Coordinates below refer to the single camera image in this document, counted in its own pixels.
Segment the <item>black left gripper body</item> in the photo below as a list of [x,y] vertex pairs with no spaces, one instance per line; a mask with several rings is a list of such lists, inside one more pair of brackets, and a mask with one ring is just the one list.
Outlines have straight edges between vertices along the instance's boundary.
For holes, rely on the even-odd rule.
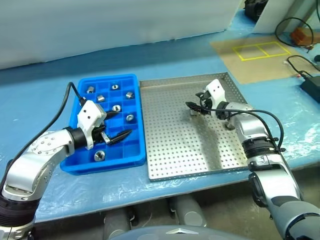
[[106,126],[102,123],[100,126],[95,127],[92,130],[91,136],[94,145],[104,143],[106,145],[111,144],[111,138],[105,133]]

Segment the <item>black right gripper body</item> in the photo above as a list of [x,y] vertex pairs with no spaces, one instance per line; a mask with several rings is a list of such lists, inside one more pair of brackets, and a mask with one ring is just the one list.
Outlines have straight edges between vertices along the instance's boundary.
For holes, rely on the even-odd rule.
[[201,114],[202,115],[211,115],[211,109],[213,106],[213,102],[211,100],[211,94],[208,91],[203,92],[204,98],[199,98],[200,106],[201,106]]

